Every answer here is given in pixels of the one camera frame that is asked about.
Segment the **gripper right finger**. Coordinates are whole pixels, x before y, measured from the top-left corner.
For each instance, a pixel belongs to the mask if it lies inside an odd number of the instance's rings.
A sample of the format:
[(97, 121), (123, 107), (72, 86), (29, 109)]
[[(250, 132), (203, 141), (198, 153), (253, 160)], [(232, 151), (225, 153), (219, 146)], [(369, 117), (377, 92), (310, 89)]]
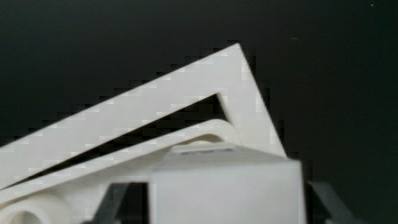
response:
[(312, 186), (310, 213), (312, 224), (360, 224), (335, 188), (328, 182), (308, 183)]

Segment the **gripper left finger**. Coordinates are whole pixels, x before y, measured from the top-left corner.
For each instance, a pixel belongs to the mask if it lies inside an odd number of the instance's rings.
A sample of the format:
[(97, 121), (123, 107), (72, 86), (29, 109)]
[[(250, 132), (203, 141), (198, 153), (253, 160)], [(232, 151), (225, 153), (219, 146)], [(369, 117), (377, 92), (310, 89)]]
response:
[(83, 224), (150, 224), (147, 183), (113, 183), (95, 217)]

